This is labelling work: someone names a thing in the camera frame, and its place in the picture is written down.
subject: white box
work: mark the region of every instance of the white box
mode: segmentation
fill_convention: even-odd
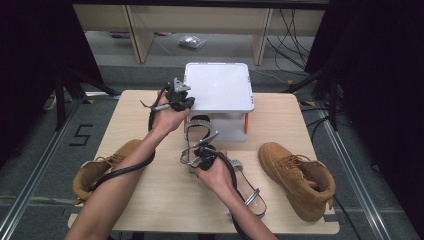
[[[255,109],[249,70],[243,63],[188,63],[184,83],[195,102],[187,121],[195,115],[209,116],[214,141],[244,142],[248,113]]]

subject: high heel sandal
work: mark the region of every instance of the high heel sandal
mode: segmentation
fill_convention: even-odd
[[[189,165],[190,173],[194,173],[195,168],[199,167],[200,164],[202,164],[202,161],[204,161],[202,156],[196,155],[196,150],[199,148],[199,144],[208,137],[212,138],[208,140],[211,142],[214,136],[218,134],[215,133],[215,135],[211,136],[211,127],[210,119],[206,115],[197,115],[192,117],[185,126],[187,149],[182,152],[180,161],[181,163]],[[233,171],[233,175],[235,176],[234,180],[236,182],[235,185],[237,186],[237,191],[239,192],[240,197],[256,216],[262,218],[265,215],[267,206],[265,201],[259,195],[259,188],[253,188],[246,179],[246,176],[243,174],[243,165],[239,160],[230,160],[225,156],[224,158],[225,159],[223,160],[228,160],[232,166],[232,169],[229,170]]]

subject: gray floor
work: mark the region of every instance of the gray floor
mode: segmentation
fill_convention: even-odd
[[[197,50],[190,50],[178,46],[179,39],[185,34],[171,34],[157,36],[150,49],[147,61],[138,64],[135,60],[131,42],[128,39],[113,39],[107,32],[87,32],[86,36],[104,77],[105,83],[116,89],[158,89],[174,77],[183,76],[184,67],[189,62],[241,62],[249,66],[254,92],[279,92],[287,88],[289,80],[299,82],[303,79],[301,69],[280,56],[275,57],[275,51],[268,44],[261,66],[253,64],[248,36],[236,35],[207,35],[195,34],[206,40]],[[278,46],[277,37],[270,37],[271,42]],[[309,49],[313,38],[299,38],[303,47]],[[294,49],[290,42],[286,44]],[[281,51],[302,63],[298,54],[285,48]],[[90,86],[84,86],[87,91],[98,91]],[[310,93],[313,84],[296,93],[299,101],[313,101]],[[30,193],[30,201],[25,205],[25,211],[18,215],[18,224],[12,226],[10,239],[63,239],[68,230],[67,220],[73,211],[71,184],[80,165],[92,160],[96,154],[104,131],[117,104],[116,99],[96,99],[94,103],[67,103],[69,122],[63,129],[63,135],[58,136],[54,131],[56,112],[47,111],[37,120],[36,126],[20,146],[20,155],[10,159],[0,169],[0,217],[10,214],[16,198],[20,198],[22,189],[34,185]],[[301,106],[302,110],[313,107]],[[322,118],[320,111],[304,111],[305,124],[311,124]],[[337,116],[339,131],[337,135],[346,149],[345,153],[336,150],[331,127],[327,123],[317,126],[316,132],[311,125],[309,131],[319,160],[330,169],[337,184],[336,197],[338,203],[335,210],[340,223],[340,232],[335,235],[278,235],[279,239],[358,239],[354,229],[362,239],[419,239],[402,207],[393,196],[384,178],[371,169],[372,159],[366,147],[355,131],[354,125],[346,114]],[[71,146],[74,143],[83,143],[83,138],[75,137],[80,134],[90,135],[83,146]],[[46,155],[45,150],[51,149],[52,154]],[[40,163],[46,163],[45,170],[36,172],[37,182],[28,182],[34,179],[34,169]],[[355,184],[363,183],[363,192],[358,192]],[[365,207],[375,207],[377,221],[385,229],[375,229],[369,210],[364,207],[365,193],[367,201]],[[116,239],[130,239],[131,233],[113,232]],[[196,239],[195,235],[172,233],[147,233],[151,239]],[[217,239],[239,239],[237,235],[217,236]]]

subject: forearm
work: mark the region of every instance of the forearm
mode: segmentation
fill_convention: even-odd
[[[147,160],[166,135],[158,129],[149,132],[115,170]],[[66,239],[106,239],[131,199],[142,171],[125,173],[101,184],[84,204]]]
[[[219,193],[240,228],[251,239],[277,239],[268,227],[244,204],[235,190]]]

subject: boot sole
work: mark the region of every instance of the boot sole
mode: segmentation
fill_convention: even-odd
[[[296,214],[304,221],[307,222],[316,222],[322,217],[322,213],[314,213],[311,211],[306,210],[302,207],[302,205],[293,197],[293,195],[290,193],[290,191],[287,189],[286,185],[283,181],[280,180],[280,178],[274,173],[272,170],[274,166],[271,162],[266,161],[265,159],[270,159],[265,157],[266,153],[265,146],[261,146],[259,148],[259,163],[261,164],[262,168],[264,169],[265,173],[278,185],[280,185],[284,192],[286,193],[287,199],[289,200],[290,204],[292,205],[293,210],[296,212]]]

